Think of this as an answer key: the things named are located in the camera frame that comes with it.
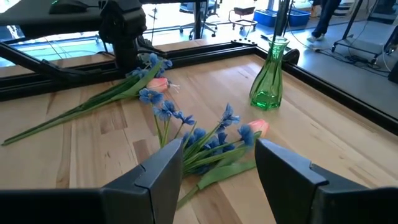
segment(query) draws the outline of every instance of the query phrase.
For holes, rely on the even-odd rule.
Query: flower stem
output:
[[[195,127],[197,125],[197,122],[195,121],[195,124],[193,124],[191,131],[189,132],[188,138],[185,140],[185,142],[182,144],[182,150],[185,150],[185,146],[188,144],[189,139],[191,138],[191,135],[193,133],[193,130],[195,130]]]
[[[169,118],[166,122],[165,128],[164,128],[164,136],[163,136],[163,141],[162,141],[162,147],[164,147],[166,145],[167,142],[167,138],[169,135],[169,126],[170,126],[170,120],[171,118]]]
[[[157,129],[157,137],[159,138],[159,144],[162,145],[162,140],[163,140],[162,131],[159,128],[159,122],[157,121],[156,115],[154,115],[154,118],[155,118],[155,124],[156,124],[156,129]]]
[[[195,144],[190,146],[186,153],[184,153],[184,158],[189,158],[192,155],[196,154],[200,149],[206,144],[206,142],[211,138],[211,136],[216,133],[217,129],[219,128],[220,124],[217,124],[217,126],[209,133],[205,134],[200,140],[198,140]]]
[[[177,210],[185,205],[199,191],[199,187],[195,185],[183,198],[177,202]]]
[[[81,115],[84,115],[84,114],[86,114],[86,113],[88,113],[88,112],[91,112],[91,111],[93,111],[94,109],[97,109],[97,108],[99,108],[100,106],[103,106],[103,105],[108,104],[108,103],[111,103],[111,102],[113,102],[112,99],[106,100],[106,101],[104,101],[104,102],[102,102],[102,103],[100,103],[100,104],[93,105],[91,108],[87,108],[87,109],[85,109],[85,110],[77,110],[77,111],[74,112],[74,113],[68,113],[67,115],[64,115],[64,114],[63,114],[63,115],[60,115],[59,117],[56,117],[56,118],[54,118],[54,119],[51,119],[50,121],[44,122],[43,124],[40,124],[40,125],[38,125],[38,126],[36,126],[36,127],[34,127],[34,128],[30,128],[30,129],[28,129],[27,131],[24,131],[23,133],[20,133],[20,134],[14,136],[14,137],[11,137],[11,138],[9,138],[9,139],[6,139],[1,145],[2,145],[2,146],[7,146],[7,145],[9,145],[9,144],[11,144],[11,143],[14,143],[14,142],[16,142],[16,141],[19,141],[19,140],[21,140],[21,139],[24,139],[24,138],[26,138],[26,137],[29,137],[29,136],[31,136],[31,135],[33,135],[33,134],[36,134],[36,133],[39,133],[39,132],[41,132],[41,131],[44,131],[44,130],[46,130],[46,129],[48,129],[48,128],[52,128],[52,127],[54,127],[54,126],[56,126],[56,125],[65,123],[65,122],[67,122],[67,121],[70,121],[70,120],[72,120],[72,119],[74,119],[74,118],[77,118],[77,117],[79,117],[79,116],[81,116]]]
[[[236,143],[238,143],[240,141],[241,140],[237,140],[235,142],[230,142],[230,143],[227,143],[227,144],[224,144],[224,145],[220,145],[220,146],[214,147],[213,149],[209,149],[207,151],[199,152],[199,153],[195,154],[194,156],[189,157],[186,161],[184,161],[184,165],[187,166],[187,165],[191,164],[192,162],[200,160],[200,159],[206,157],[207,155],[217,151],[218,149],[222,149],[222,148],[224,148],[226,146],[230,146],[232,144],[236,144]]]
[[[212,162],[216,162],[216,161],[222,160],[222,159],[224,159],[224,158],[226,158],[228,156],[240,153],[240,151],[241,150],[245,150],[246,147],[247,146],[238,147],[238,148],[236,148],[234,150],[231,150],[231,151],[228,151],[228,152],[224,152],[224,153],[222,153],[220,155],[207,157],[205,159],[201,159],[199,161],[193,162],[192,164],[190,164],[190,165],[188,165],[188,166],[183,168],[183,173],[184,174],[189,174],[189,172],[195,170],[196,168],[198,168],[200,166],[203,166],[203,165],[206,165],[206,164],[210,164]]]
[[[173,139],[176,139],[178,134],[180,134],[180,131],[181,131],[183,125],[184,125],[184,122],[181,122],[180,128],[178,129],[177,133],[175,133],[175,136]]]

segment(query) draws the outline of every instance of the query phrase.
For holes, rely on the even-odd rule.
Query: pink tulip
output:
[[[166,91],[169,88],[169,81],[167,78],[154,78],[147,84],[148,90],[155,90],[159,93]]]
[[[263,119],[252,121],[248,125],[254,133],[261,131],[261,135],[259,138],[264,138],[269,129],[269,123],[267,123],[267,121],[264,121]]]

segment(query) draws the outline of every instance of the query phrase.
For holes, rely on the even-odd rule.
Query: green glass vase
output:
[[[285,37],[269,40],[267,60],[250,90],[251,104],[263,110],[278,108],[282,101],[282,57],[289,43]]]

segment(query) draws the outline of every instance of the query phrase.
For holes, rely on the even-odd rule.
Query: blue bin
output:
[[[259,24],[268,27],[274,27],[276,21],[277,12],[266,9],[266,10],[255,10],[253,20]]]
[[[292,9],[289,15],[289,25],[290,26],[305,26],[310,19],[309,12],[300,11],[297,9]]]

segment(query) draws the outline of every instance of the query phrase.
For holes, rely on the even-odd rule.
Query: wooden table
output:
[[[204,44],[206,40],[196,40],[159,48]],[[56,63],[68,67],[103,60],[110,58],[92,55]],[[250,106],[249,89],[263,63],[263,59],[248,55],[167,71],[166,76],[181,86],[179,93],[170,90],[167,98],[186,114],[194,114],[199,127],[207,130],[213,128],[229,102],[241,115],[242,123],[267,120],[271,124],[267,139],[326,169],[368,187],[398,184],[398,138],[292,76],[284,74],[284,97],[278,110],[261,111]],[[10,67],[0,73],[22,71]],[[102,83],[0,103],[0,141],[111,85]],[[151,114],[151,108],[137,100],[122,101],[0,147],[0,189],[102,186],[158,150]],[[173,131],[177,125],[172,124]],[[229,128],[231,139],[237,138],[236,128]],[[182,194],[195,181],[185,180]],[[200,192],[176,213],[175,223],[275,221],[254,169]]]

